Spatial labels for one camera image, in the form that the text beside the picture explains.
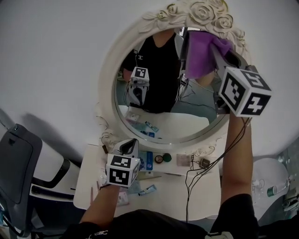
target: pink item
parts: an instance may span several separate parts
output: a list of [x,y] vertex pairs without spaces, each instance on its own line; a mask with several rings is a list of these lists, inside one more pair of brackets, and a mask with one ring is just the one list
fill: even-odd
[[220,39],[208,32],[189,32],[189,47],[185,70],[186,78],[197,79],[215,70],[216,62],[210,50],[211,43],[218,48],[223,56],[232,49],[232,43],[229,40]]

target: person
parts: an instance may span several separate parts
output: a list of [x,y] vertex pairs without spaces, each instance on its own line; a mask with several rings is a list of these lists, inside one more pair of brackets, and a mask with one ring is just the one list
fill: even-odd
[[180,86],[182,44],[183,38],[174,29],[168,29],[148,37],[127,55],[122,63],[125,81],[129,82],[136,66],[147,68],[149,72],[149,90],[144,104],[131,106],[151,113],[171,111]]
[[[243,126],[241,118],[230,114],[226,148],[234,142]],[[136,210],[114,218],[120,187],[110,185],[100,190],[80,224],[71,225],[62,239],[117,238],[125,235],[140,238],[181,235],[198,239],[255,239],[258,237],[258,224],[251,199],[252,170],[249,125],[242,139],[224,157],[221,206],[210,233],[197,225],[147,210]]]

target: mirror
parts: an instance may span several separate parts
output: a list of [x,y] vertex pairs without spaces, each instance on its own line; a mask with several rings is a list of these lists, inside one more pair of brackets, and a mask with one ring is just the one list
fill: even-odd
[[171,143],[217,119],[214,91],[221,81],[211,42],[224,54],[232,48],[229,40],[200,29],[175,28],[146,38],[130,51],[119,67],[114,99],[132,132],[148,141]]

